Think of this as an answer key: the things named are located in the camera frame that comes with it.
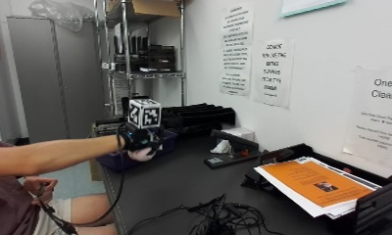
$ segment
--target metal shelving unit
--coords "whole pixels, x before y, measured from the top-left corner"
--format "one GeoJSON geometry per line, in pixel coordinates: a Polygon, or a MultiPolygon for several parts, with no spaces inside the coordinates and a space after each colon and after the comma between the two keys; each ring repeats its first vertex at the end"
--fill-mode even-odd
{"type": "MultiPolygon", "coordinates": [[[[135,89],[135,81],[140,79],[181,79],[180,88],[181,88],[181,106],[185,105],[185,71],[184,71],[184,6],[183,1],[180,2],[180,66],[181,70],[175,72],[136,72],[131,71],[131,63],[127,60],[125,70],[119,71],[113,69],[112,59],[111,59],[111,46],[109,46],[109,35],[108,32],[115,28],[117,24],[121,24],[121,40],[124,45],[128,45],[129,34],[133,30],[141,26],[148,27],[149,23],[157,21],[163,16],[148,15],[148,14],[135,14],[133,5],[131,0],[120,0],[112,7],[111,11],[105,9],[108,0],[95,0],[96,7],[96,27],[97,27],[97,46],[99,46],[99,60],[101,64],[101,77],[107,74],[107,88],[108,88],[108,97],[109,103],[104,104],[111,109],[111,113],[119,115],[119,97],[116,95],[115,84],[119,84],[119,79],[123,84],[127,84],[125,91],[123,92],[127,97],[131,99],[135,89]],[[103,8],[103,17],[99,17],[99,4],[103,8]],[[104,31],[105,39],[100,40],[100,33],[104,31]],[[105,46],[105,61],[103,60],[103,43],[105,46]]],[[[129,47],[124,47],[124,56],[129,59],[131,52],[129,47]]]]}

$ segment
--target white cube with black markers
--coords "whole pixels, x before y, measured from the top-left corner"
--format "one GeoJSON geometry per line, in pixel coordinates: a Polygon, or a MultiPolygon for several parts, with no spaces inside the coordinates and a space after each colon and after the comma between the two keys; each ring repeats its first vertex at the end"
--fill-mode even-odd
{"type": "Polygon", "coordinates": [[[152,99],[129,101],[129,123],[140,129],[159,127],[161,121],[161,104],[152,99]]]}

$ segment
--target white wall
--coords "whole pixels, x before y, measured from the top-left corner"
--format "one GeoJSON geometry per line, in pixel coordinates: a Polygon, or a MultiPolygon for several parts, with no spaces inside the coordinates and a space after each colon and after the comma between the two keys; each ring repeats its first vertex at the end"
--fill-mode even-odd
{"type": "MultiPolygon", "coordinates": [[[[163,18],[151,24],[151,42],[173,46],[176,51],[176,69],[180,64],[180,18],[163,18]]],[[[153,96],[164,107],[181,106],[181,79],[153,80],[153,96]]]]}
{"type": "MultiPolygon", "coordinates": [[[[12,6],[12,15],[15,16],[31,16],[31,11],[28,9],[30,4],[34,0],[6,0],[11,2],[12,6]]],[[[55,2],[71,2],[77,5],[85,6],[91,9],[95,8],[95,1],[93,0],[52,0],[55,2]]]]}
{"type": "MultiPolygon", "coordinates": [[[[282,1],[188,0],[185,54],[188,104],[233,107],[237,122],[254,130],[261,148],[305,143],[314,151],[382,176],[392,168],[342,153],[353,95],[354,67],[392,66],[392,0],[346,4],[280,18],[282,1]],[[261,40],[294,39],[290,108],[270,107],[250,96],[220,93],[221,11],[252,2],[253,58],[261,40]]],[[[250,90],[254,77],[250,77],[250,90]]]]}

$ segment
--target gray door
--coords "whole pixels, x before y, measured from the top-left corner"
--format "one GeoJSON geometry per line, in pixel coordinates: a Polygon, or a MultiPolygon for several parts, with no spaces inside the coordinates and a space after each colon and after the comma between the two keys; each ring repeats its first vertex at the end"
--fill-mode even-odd
{"type": "Polygon", "coordinates": [[[85,138],[92,122],[104,118],[93,28],[92,22],[77,33],[55,27],[71,138],[85,138]]]}
{"type": "Polygon", "coordinates": [[[8,18],[31,142],[68,137],[49,20],[8,18]]]}
{"type": "Polygon", "coordinates": [[[104,118],[93,25],[75,33],[51,20],[8,18],[32,143],[85,138],[104,118]]]}

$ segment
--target orange document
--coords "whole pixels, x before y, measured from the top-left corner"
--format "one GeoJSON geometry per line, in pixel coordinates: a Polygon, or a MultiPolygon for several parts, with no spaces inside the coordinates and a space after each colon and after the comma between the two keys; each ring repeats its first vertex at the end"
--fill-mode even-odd
{"type": "Polygon", "coordinates": [[[358,199],[372,192],[320,164],[286,162],[261,165],[288,187],[321,208],[358,199]]]}

